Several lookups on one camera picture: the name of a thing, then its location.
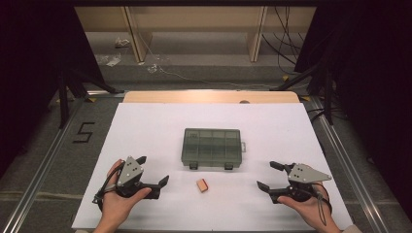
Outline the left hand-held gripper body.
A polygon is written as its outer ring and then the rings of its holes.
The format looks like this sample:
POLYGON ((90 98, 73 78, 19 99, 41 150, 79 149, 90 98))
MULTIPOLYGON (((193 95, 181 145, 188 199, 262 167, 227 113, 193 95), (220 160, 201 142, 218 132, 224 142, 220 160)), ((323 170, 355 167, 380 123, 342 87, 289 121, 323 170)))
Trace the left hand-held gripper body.
POLYGON ((137 191, 143 188, 150 188, 152 191, 146 196, 146 199, 158 199, 161 189, 157 184, 141 182, 144 169, 142 164, 138 164, 136 159, 129 156, 120 169, 120 175, 116 181, 116 193, 124 198, 129 198, 137 191))

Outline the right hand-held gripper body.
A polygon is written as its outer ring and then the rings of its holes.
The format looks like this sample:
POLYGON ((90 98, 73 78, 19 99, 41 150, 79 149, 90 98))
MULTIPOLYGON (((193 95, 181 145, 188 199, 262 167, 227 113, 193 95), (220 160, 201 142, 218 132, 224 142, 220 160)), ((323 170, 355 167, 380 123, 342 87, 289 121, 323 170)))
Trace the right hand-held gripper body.
POLYGON ((330 181, 331 175, 325 174, 305 164, 283 164, 290 185, 286 188, 269 190, 269 197, 274 204, 278 204, 280 196, 288 196, 297 202, 305 202, 316 196, 313 184, 330 181))

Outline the grey clear plastic organizer box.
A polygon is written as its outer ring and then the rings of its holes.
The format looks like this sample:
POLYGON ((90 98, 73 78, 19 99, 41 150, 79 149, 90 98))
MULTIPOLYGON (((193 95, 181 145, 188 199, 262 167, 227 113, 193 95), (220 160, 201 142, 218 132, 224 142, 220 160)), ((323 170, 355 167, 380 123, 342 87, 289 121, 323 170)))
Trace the grey clear plastic organizer box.
POLYGON ((199 167, 239 168, 243 156, 238 129, 186 128, 181 161, 191 170, 199 167))

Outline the person's right hand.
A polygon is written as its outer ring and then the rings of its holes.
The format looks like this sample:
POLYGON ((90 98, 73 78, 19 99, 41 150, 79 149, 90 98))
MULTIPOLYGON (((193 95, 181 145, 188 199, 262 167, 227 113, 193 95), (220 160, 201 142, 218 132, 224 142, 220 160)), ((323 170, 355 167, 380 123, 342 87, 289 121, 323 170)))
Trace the person's right hand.
POLYGON ((327 191, 322 183, 313 184, 321 197, 311 197, 305 202, 297 202, 288 196, 280 196, 277 201, 294 209, 302 219, 317 232, 323 226, 336 225, 331 215, 331 210, 325 200, 329 200, 327 191))

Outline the person's left hand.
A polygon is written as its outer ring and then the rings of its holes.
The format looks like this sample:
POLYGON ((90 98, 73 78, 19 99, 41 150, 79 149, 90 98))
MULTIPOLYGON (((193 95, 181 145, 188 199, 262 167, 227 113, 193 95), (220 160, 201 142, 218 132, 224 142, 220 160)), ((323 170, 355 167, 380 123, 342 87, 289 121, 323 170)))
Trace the person's left hand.
POLYGON ((129 198, 121 197, 114 191, 107 192, 103 198, 103 211, 99 226, 117 229, 126 221, 132 208, 151 191, 150 188, 146 187, 137 191, 129 198))

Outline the black metal stand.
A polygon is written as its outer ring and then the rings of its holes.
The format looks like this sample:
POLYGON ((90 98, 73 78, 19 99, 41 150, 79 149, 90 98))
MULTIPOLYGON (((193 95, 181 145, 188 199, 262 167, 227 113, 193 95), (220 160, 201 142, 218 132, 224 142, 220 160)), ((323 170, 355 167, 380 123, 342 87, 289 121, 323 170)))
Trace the black metal stand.
POLYGON ((309 94, 318 94, 321 90, 324 91, 324 109, 322 110, 322 113, 326 117, 327 122, 330 125, 333 125, 331 116, 333 79, 331 71, 325 65, 318 63, 310 67, 303 73, 297 75, 289 82, 283 83, 280 86, 271 87, 270 91, 286 91, 289 87, 292 87, 297 83, 300 83, 308 77, 312 78, 307 87, 307 91, 309 94))
POLYGON ((63 128, 66 125, 70 116, 67 96, 68 90, 70 90, 76 98, 85 98, 87 96, 87 91, 84 87, 84 83, 92 83, 111 94, 123 93, 123 90, 111 87, 104 81, 99 81, 95 77, 77 69, 65 69, 61 71, 56 80, 60 106, 60 128, 63 128))

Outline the flat clear plastic scrap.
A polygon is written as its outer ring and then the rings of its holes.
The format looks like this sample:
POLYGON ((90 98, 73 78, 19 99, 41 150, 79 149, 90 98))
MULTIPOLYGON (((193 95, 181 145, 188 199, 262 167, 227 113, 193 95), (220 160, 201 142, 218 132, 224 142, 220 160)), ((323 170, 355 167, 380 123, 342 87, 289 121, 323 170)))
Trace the flat clear plastic scrap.
POLYGON ((98 65, 114 67, 121 62, 121 54, 96 54, 95 60, 98 65))

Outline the dark curtain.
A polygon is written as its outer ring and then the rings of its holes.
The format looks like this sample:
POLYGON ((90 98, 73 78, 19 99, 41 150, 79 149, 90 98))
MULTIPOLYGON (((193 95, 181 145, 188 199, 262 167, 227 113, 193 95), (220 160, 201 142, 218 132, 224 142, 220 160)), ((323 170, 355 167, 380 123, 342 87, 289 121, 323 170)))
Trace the dark curtain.
POLYGON ((412 0, 319 0, 296 70, 320 61, 339 25, 329 71, 343 109, 412 220, 412 0))
POLYGON ((58 90, 77 96, 103 83, 73 6, 58 1, 0 0, 0 178, 27 143, 58 90))

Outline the metal floor rail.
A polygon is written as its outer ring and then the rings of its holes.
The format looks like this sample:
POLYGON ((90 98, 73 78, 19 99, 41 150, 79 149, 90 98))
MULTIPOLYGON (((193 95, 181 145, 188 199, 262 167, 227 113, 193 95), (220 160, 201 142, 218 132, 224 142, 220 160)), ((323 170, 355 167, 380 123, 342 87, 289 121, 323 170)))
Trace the metal floor rail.
POLYGON ((69 103, 69 116, 53 134, 48 150, 41 156, 38 166, 27 169, 32 170, 33 174, 27 179, 26 187, 23 190, 0 190, 0 201, 16 203, 8 215, 6 223, 0 228, 0 233, 18 233, 20 230, 52 164, 58 156, 70 124, 83 102, 83 99, 76 99, 69 103))
POLYGON ((328 140, 330 141, 337 160, 339 161, 345 175, 351 185, 352 190, 360 203, 360 206, 368 219, 368 222, 374 233, 389 233, 389 228, 386 222, 383 219, 381 212, 378 209, 378 206, 374 203, 370 193, 367 191, 367 188, 361 176, 357 172, 354 163, 352 162, 348 152, 342 144, 341 139, 339 138, 334 126, 331 124, 330 120, 326 118, 325 115, 322 115, 320 118, 321 126, 323 127, 328 140))

